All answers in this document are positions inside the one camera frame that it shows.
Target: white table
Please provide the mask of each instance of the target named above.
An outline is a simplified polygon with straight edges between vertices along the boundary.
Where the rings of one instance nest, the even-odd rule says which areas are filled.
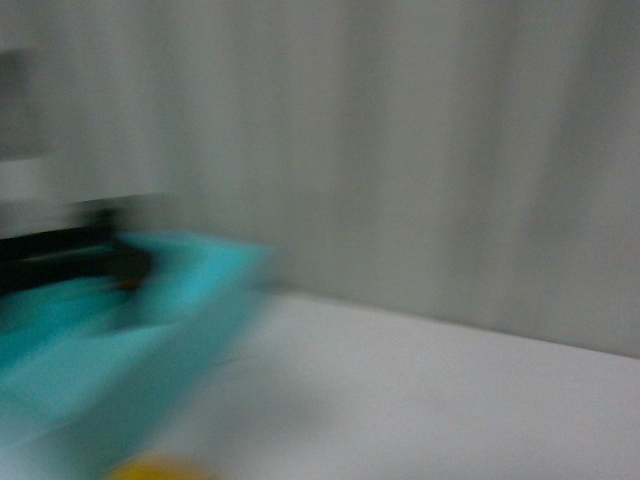
[[[148,447],[238,480],[637,480],[640,361],[281,295]]]

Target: curtain fold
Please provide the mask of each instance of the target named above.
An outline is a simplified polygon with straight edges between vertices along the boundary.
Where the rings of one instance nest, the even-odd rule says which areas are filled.
[[[30,3],[64,199],[170,192],[281,283],[640,356],[640,4]]]

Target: yellow object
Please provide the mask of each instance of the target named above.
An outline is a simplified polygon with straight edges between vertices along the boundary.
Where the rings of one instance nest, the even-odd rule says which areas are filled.
[[[221,480],[193,462],[166,456],[145,456],[116,468],[107,480]]]

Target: turquoise object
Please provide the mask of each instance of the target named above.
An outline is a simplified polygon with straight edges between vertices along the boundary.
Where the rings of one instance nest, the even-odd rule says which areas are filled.
[[[156,259],[134,299],[123,303],[107,279],[80,279],[22,292],[0,311],[11,316],[0,418],[32,412],[29,439],[16,432],[13,443],[61,445],[84,478],[135,453],[255,316],[268,281],[266,247],[191,233],[125,239]]]

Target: black object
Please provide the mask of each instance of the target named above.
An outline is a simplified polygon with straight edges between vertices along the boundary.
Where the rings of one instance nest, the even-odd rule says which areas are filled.
[[[112,277],[135,291],[153,257],[116,238],[116,214],[102,208],[86,226],[0,240],[0,296],[78,277]]]

